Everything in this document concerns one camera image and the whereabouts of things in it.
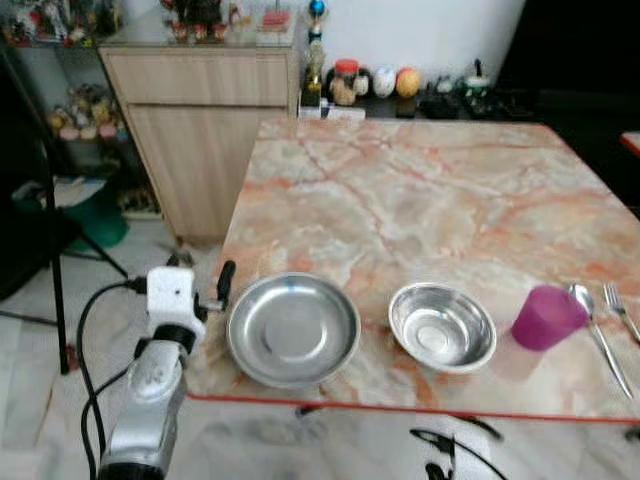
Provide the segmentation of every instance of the pink cup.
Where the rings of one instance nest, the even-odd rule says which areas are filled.
[[[511,333],[530,350],[543,351],[584,327],[589,316],[569,292],[542,285],[529,293]]]

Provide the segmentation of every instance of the wooden cabinet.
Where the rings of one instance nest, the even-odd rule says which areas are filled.
[[[131,106],[138,146],[174,232],[224,236],[258,134],[284,109]]]
[[[100,47],[167,225],[226,235],[260,123],[295,115],[293,47]]]

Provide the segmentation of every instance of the metal fork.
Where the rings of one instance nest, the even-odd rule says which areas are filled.
[[[638,331],[638,327],[635,326],[629,318],[629,315],[627,315],[627,309],[624,308],[620,300],[618,286],[615,283],[608,283],[604,286],[604,298],[609,308],[620,316],[620,319],[627,326],[631,335],[633,335],[634,340],[640,344],[640,331]]]

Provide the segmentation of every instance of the stainless steel plate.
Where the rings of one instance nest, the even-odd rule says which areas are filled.
[[[227,336],[240,368],[280,388],[320,383],[353,355],[360,317],[330,282],[306,273],[261,280],[235,303]]]
[[[466,373],[484,365],[496,349],[489,314],[449,287],[416,283],[400,289],[389,305],[396,339],[419,362]]]

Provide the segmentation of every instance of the metal spoon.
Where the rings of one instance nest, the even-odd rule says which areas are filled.
[[[574,283],[569,287],[569,293],[578,301],[578,303],[580,303],[580,305],[584,307],[584,309],[589,314],[589,329],[591,330],[591,334],[596,339],[596,342],[598,343],[602,354],[607,359],[609,368],[611,368],[611,371],[615,375],[616,380],[618,380],[620,388],[622,388],[622,391],[627,396],[627,398],[632,399],[633,393],[631,393],[631,388],[629,388],[629,383],[624,376],[622,368],[620,367],[618,360],[613,354],[611,347],[607,343],[607,340],[604,338],[602,330],[600,330],[600,327],[593,319],[595,306],[589,290],[587,289],[587,287]]]

